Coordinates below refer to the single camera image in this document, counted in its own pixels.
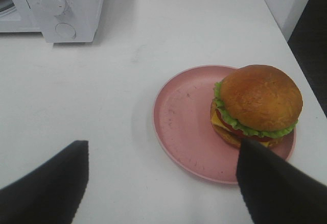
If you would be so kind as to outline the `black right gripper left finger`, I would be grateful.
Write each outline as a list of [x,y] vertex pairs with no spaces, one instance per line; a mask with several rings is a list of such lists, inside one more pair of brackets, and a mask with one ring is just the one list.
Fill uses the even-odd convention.
[[88,179],[88,141],[77,140],[1,189],[1,223],[72,223]]

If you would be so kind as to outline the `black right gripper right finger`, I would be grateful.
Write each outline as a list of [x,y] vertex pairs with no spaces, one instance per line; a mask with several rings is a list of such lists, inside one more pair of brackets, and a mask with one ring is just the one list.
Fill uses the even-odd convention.
[[326,185],[243,139],[237,181],[254,223],[326,223]]

